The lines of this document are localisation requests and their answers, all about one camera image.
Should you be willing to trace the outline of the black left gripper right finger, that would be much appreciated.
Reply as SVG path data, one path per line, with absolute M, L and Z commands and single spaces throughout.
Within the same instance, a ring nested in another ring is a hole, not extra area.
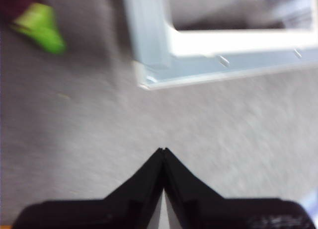
M 224 198 L 165 149 L 165 191 L 184 229 L 313 229 L 298 203 L 279 198 Z

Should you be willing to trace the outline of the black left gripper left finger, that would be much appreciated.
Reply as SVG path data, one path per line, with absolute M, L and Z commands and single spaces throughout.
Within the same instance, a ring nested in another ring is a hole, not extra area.
M 103 199 L 46 201 L 22 210 L 14 229 L 145 229 L 161 197 L 163 150 Z

